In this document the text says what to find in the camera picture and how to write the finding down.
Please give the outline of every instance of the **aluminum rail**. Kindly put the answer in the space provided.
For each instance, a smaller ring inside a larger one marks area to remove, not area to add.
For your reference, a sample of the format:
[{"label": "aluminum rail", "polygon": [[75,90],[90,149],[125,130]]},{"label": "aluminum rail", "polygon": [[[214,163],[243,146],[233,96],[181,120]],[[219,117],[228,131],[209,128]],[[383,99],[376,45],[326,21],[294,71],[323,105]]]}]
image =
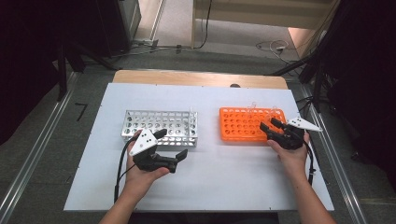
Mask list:
[{"label": "aluminum rail", "polygon": [[[304,97],[312,96],[311,91],[306,85],[302,85]],[[346,203],[346,207],[349,210],[349,214],[355,224],[365,224],[368,223],[367,219],[361,209],[361,204],[359,199],[357,198],[355,191],[352,187],[352,184],[347,177],[347,173],[344,169],[343,164],[338,158],[337,152],[332,143],[332,139],[329,136],[329,133],[324,124],[324,120],[321,114],[318,114],[315,111],[315,108],[310,106],[311,116],[314,120],[314,123],[323,129],[323,132],[318,133],[320,136],[320,140],[323,144],[325,152],[327,154],[327,158],[329,159],[329,163],[332,167],[333,173],[335,175],[335,179],[337,180],[338,186],[343,194],[344,201]]]},{"label": "aluminum rail", "polygon": [[35,144],[33,145],[32,150],[26,158],[23,166],[21,167],[20,171],[18,172],[11,185],[8,187],[6,196],[0,206],[0,223],[8,223],[8,220],[11,217],[12,212],[14,211],[14,208],[18,203],[18,200],[23,194],[23,191],[27,186],[30,177],[32,176],[32,173],[35,170],[35,167],[37,166],[41,155],[46,149],[47,143],[50,140],[50,137],[52,136],[52,133],[55,130],[58,121],[62,113],[64,112],[64,109],[67,106],[67,103],[76,86],[78,77],[79,74],[74,72],[70,75],[67,81],[69,91],[65,94],[62,101],[56,103],[49,116],[49,119],[47,120],[43,130],[35,141]]}]

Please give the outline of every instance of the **finger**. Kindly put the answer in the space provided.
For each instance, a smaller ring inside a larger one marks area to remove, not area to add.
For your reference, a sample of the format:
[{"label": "finger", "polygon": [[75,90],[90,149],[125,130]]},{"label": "finger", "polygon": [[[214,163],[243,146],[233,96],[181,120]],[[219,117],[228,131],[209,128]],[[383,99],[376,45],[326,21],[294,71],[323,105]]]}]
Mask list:
[{"label": "finger", "polygon": [[305,141],[306,143],[309,143],[309,133],[308,133],[308,132],[305,132],[305,133],[304,133],[304,141]]},{"label": "finger", "polygon": [[150,175],[150,177],[152,178],[152,181],[163,177],[164,175],[169,174],[169,170],[164,168],[164,167],[160,167],[155,171],[152,171],[150,173],[148,173]]},{"label": "finger", "polygon": [[268,146],[270,146],[270,147],[271,147],[275,152],[277,152],[277,153],[279,153],[280,150],[283,149],[283,147],[281,147],[281,146],[279,145],[279,143],[276,142],[276,141],[274,141],[274,140],[268,140],[268,141],[267,141],[267,144],[268,144]]}]

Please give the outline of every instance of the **human hand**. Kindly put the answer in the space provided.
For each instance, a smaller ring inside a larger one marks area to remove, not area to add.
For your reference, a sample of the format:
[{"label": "human hand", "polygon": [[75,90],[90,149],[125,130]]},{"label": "human hand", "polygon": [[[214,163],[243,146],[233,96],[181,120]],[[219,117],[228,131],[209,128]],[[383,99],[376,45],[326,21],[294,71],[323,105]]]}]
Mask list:
[{"label": "human hand", "polygon": [[[134,134],[138,136],[141,131],[138,131]],[[127,148],[128,157],[126,162],[126,169],[131,168],[134,166],[133,157],[129,156],[129,152],[132,150],[134,146],[134,141]],[[130,171],[126,173],[125,177],[125,186],[122,190],[120,197],[126,197],[130,200],[134,200],[135,203],[138,203],[148,192],[149,188],[151,187],[152,183],[164,176],[169,174],[169,170],[161,167],[155,171],[147,172],[140,170],[137,166],[134,166]]]},{"label": "human hand", "polygon": [[[309,142],[308,133],[304,134],[304,140],[306,143]],[[268,140],[267,144],[277,153],[277,156],[282,161],[288,178],[291,180],[306,179],[305,162],[308,151],[305,145],[295,150],[286,150],[274,140]]]}]

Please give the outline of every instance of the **white table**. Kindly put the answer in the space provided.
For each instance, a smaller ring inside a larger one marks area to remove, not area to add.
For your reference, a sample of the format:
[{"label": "white table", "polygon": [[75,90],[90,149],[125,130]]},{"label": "white table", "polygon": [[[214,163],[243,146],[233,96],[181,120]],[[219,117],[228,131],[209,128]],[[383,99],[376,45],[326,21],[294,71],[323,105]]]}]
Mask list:
[{"label": "white table", "polygon": [[[198,146],[175,174],[157,180],[137,205],[140,211],[295,210],[292,189],[275,152],[264,143],[230,143],[219,138],[222,106],[276,106],[287,119],[299,116],[289,90],[110,83],[81,158],[65,211],[106,211],[113,192],[126,110],[198,112]],[[157,150],[174,157],[177,151]],[[313,188],[328,210],[332,200],[317,169]]]}]

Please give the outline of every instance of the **cable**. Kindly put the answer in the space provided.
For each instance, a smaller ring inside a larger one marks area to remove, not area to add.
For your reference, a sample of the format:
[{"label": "cable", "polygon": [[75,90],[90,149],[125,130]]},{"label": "cable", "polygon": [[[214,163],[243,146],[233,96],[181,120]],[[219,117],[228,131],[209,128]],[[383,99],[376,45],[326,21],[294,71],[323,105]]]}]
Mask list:
[{"label": "cable", "polygon": [[291,135],[293,135],[295,138],[303,141],[306,150],[308,151],[308,156],[309,156],[309,160],[310,160],[310,164],[309,164],[309,175],[308,175],[308,183],[312,186],[312,182],[314,180],[314,172],[316,171],[316,169],[314,169],[314,155],[312,152],[311,147],[305,142],[304,139],[302,139],[297,133],[294,132],[290,132]]},{"label": "cable", "polygon": [[209,9],[207,10],[206,27],[205,27],[205,40],[204,40],[204,42],[201,44],[200,47],[194,48],[194,49],[201,49],[201,48],[204,46],[204,44],[206,43],[206,40],[207,40],[207,26],[208,26],[208,24],[209,24],[209,16],[210,16],[210,9],[212,8],[212,2],[213,2],[213,0],[210,0],[210,2],[209,2]]},{"label": "cable", "polygon": [[119,170],[117,172],[117,181],[116,181],[116,186],[114,187],[114,203],[117,201],[117,199],[119,198],[119,190],[120,190],[120,180],[121,178],[129,171],[131,170],[134,165],[132,167],[130,167],[128,170],[126,170],[123,174],[121,174],[121,169],[122,169],[122,163],[123,163],[123,157],[125,155],[126,149],[128,148],[129,144],[131,144],[133,141],[136,141],[138,136],[132,137],[131,139],[129,139],[124,148],[122,149],[121,152],[121,156],[120,156],[120,163],[119,163]]},{"label": "cable", "polygon": [[340,3],[340,1],[341,1],[341,0],[338,0],[338,2],[335,3],[335,4],[332,6],[332,9],[330,9],[329,14],[327,14],[327,16],[326,16],[326,19],[325,19],[324,22],[319,26],[319,28],[314,32],[314,34],[313,34],[311,37],[309,37],[302,45],[300,45],[300,46],[297,47],[296,49],[299,49],[300,47],[302,47],[302,46],[308,44],[309,41],[311,41],[311,40],[314,38],[314,36],[316,36],[317,33],[318,33],[318,32],[330,21],[330,20],[328,20],[328,19],[329,19],[330,15],[332,14],[332,11],[334,10],[335,6],[338,6],[339,3]]}]

